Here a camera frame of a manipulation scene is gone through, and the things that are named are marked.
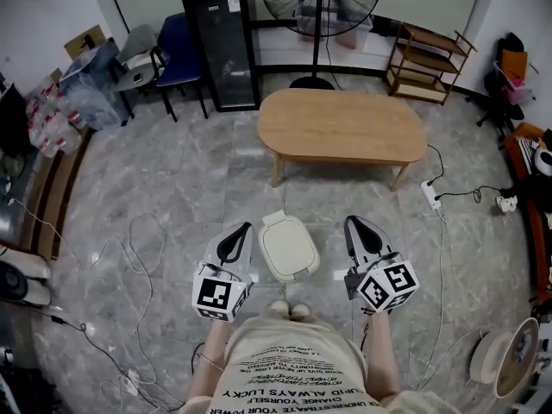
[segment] orange cushion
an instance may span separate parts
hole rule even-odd
[[[509,79],[525,79],[528,55],[526,52],[502,50],[502,72]]]

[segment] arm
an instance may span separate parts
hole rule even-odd
[[[229,323],[215,321],[205,341],[203,356],[220,368],[225,366],[224,349],[226,349],[230,334],[231,325]],[[190,391],[186,400],[197,396],[212,396],[222,374],[219,369],[200,357],[198,369],[191,378]]]
[[[366,392],[380,402],[400,392],[400,377],[392,349],[389,316],[387,313],[375,313],[368,317],[368,323]]]

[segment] black mini fridge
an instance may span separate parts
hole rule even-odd
[[[182,0],[216,110],[257,110],[254,0]]]

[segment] fan pole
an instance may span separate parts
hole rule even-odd
[[[317,76],[318,49],[320,48],[320,27],[322,25],[322,4],[323,0],[317,0],[317,13],[314,27],[314,55],[312,57],[312,77]]]

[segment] blue chair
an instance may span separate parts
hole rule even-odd
[[[160,49],[169,55],[165,70],[157,78],[157,87],[177,86],[180,93],[185,96],[182,85],[194,83],[198,91],[201,109],[204,112],[205,119],[208,118],[204,97],[201,93],[201,61],[196,52],[184,13],[165,19],[163,28],[157,38],[157,45],[155,52],[159,57]],[[155,60],[154,68],[158,72]],[[167,110],[170,110],[168,113],[172,115],[172,119],[176,122],[177,118],[170,104],[167,105]]]

